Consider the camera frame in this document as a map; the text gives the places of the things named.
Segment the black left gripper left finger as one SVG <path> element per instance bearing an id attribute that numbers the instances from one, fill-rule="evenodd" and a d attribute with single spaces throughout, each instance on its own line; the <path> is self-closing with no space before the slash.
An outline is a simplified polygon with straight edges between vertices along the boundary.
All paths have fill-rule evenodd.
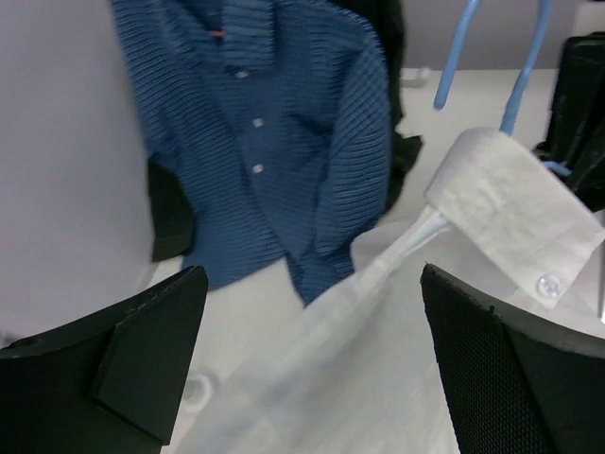
<path id="1" fill-rule="evenodd" d="M 170 443 L 204 311 L 204 268 L 1 351 L 1 450 L 158 453 Z"/>

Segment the black striped shirt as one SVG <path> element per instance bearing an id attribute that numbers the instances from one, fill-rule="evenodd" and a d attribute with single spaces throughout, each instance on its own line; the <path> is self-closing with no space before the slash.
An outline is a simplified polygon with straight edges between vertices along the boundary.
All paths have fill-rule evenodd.
<path id="1" fill-rule="evenodd" d="M 401 101 L 403 81 L 400 73 L 406 53 L 406 29 L 400 1 L 336 1 L 335 4 L 367 19 L 382 45 L 389 74 L 391 126 L 403 120 Z M 386 212 L 398 201 L 407 173 L 414 167 L 421 148 L 421 136 L 391 136 L 391 171 Z M 195 242 L 196 220 L 193 208 L 184 196 L 176 176 L 149 160 L 147 192 L 150 201 L 154 240 L 151 260 L 162 262 L 190 253 Z"/>

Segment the blue plaid shirt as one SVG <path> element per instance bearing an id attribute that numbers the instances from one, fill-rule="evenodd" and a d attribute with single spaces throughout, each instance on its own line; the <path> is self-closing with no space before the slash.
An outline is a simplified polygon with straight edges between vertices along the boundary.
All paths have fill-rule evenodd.
<path id="1" fill-rule="evenodd" d="M 184 264 L 217 290 L 284 260 L 305 303 L 349 276 L 389 185 L 371 24 L 328 1 L 114 1 L 112 14 L 148 158 L 196 215 Z"/>

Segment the light blue hanger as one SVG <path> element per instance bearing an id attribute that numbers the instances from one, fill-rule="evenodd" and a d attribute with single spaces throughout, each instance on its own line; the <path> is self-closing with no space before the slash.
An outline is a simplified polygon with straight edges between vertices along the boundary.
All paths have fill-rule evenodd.
<path id="1" fill-rule="evenodd" d="M 513 137 L 527 148 L 545 135 L 547 105 L 562 42 L 571 35 L 578 1 L 553 1 L 540 54 L 524 92 Z M 447 103 L 429 115 L 423 159 L 430 169 L 462 132 L 498 129 L 506 102 L 530 49 L 537 1 L 483 1 L 470 23 Z"/>

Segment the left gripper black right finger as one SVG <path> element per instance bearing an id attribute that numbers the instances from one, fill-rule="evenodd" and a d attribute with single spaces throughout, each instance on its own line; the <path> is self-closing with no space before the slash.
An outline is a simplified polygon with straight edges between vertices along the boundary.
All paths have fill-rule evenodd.
<path id="1" fill-rule="evenodd" d="M 604 450 L 604 341 L 497 300 L 435 265 L 421 287 L 462 453 Z"/>

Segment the white shirt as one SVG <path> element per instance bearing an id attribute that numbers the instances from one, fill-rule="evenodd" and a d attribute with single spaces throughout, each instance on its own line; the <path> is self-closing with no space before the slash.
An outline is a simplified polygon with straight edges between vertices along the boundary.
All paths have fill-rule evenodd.
<path id="1" fill-rule="evenodd" d="M 592 280 L 604 229 L 527 148 L 463 132 L 414 221 L 354 241 L 355 273 L 248 359 L 197 375 L 174 453 L 455 453 L 421 274 L 438 266 L 538 316 L 602 336 Z"/>

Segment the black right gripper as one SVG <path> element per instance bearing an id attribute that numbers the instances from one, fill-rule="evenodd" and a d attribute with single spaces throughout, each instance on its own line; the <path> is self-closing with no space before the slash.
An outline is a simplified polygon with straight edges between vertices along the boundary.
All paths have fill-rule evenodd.
<path id="1" fill-rule="evenodd" d="M 534 154 L 593 211 L 604 209 L 604 37 L 567 39 L 545 140 Z"/>

